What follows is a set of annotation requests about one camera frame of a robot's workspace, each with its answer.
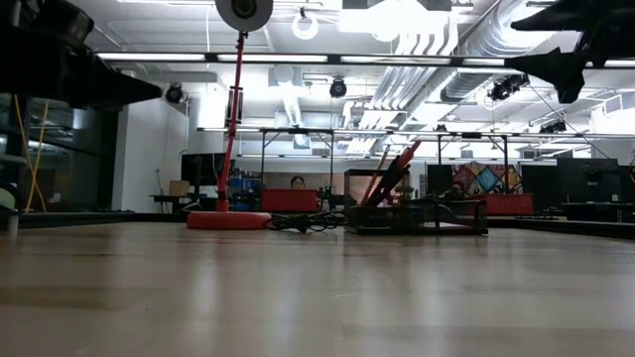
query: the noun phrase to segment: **window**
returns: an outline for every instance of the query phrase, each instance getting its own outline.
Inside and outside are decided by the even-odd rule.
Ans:
[[[38,142],[29,141],[29,156],[34,169],[38,146]],[[98,157],[43,144],[36,176],[48,211],[73,212],[102,207],[99,202],[101,174]],[[29,190],[31,182],[31,175],[27,175]],[[31,207],[36,211],[43,210],[36,191]]]
[[[22,131],[16,113],[12,113],[12,97],[0,96],[0,150],[12,156],[23,156]],[[48,212],[77,212],[110,208],[116,148],[116,110],[77,110],[65,103],[49,101],[49,114],[44,121],[42,152],[37,153],[43,127],[46,100],[22,97],[23,121],[28,127],[28,156],[37,164],[37,183]],[[4,168],[0,179],[17,183],[28,199],[32,175],[28,167]],[[31,209],[43,211],[34,191]]]

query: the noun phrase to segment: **wooden floor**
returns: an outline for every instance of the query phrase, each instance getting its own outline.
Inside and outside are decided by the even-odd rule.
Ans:
[[[635,245],[189,232],[0,246],[0,356],[635,356]]]

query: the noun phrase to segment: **person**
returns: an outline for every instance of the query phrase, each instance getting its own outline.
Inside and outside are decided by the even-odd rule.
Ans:
[[[305,179],[303,177],[291,178],[292,189],[305,189]]]
[[[446,200],[462,200],[465,199],[465,189],[463,188],[463,183],[455,181],[452,183],[452,186],[444,192],[441,198]]]

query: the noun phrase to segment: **colorful artwork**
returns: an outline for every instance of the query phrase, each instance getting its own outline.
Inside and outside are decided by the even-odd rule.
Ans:
[[[516,167],[510,165],[507,175],[509,190],[513,193],[522,193],[523,179]],[[504,180],[504,165],[484,165],[478,162],[452,165],[452,181],[459,182],[469,195],[502,193]]]

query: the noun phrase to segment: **red pole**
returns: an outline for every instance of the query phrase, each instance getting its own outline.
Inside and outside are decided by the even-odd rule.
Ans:
[[[229,197],[227,191],[229,187],[229,167],[231,161],[231,151],[234,148],[234,139],[236,138],[236,118],[238,116],[238,96],[240,87],[240,74],[242,70],[242,54],[245,48],[245,38],[247,33],[240,32],[238,36],[238,59],[236,61],[236,80],[234,82],[234,96],[231,103],[231,120],[229,122],[229,139],[227,140],[227,152],[225,153],[225,161],[222,166],[222,174],[218,182],[218,200],[216,201],[217,212],[227,212],[229,210]]]

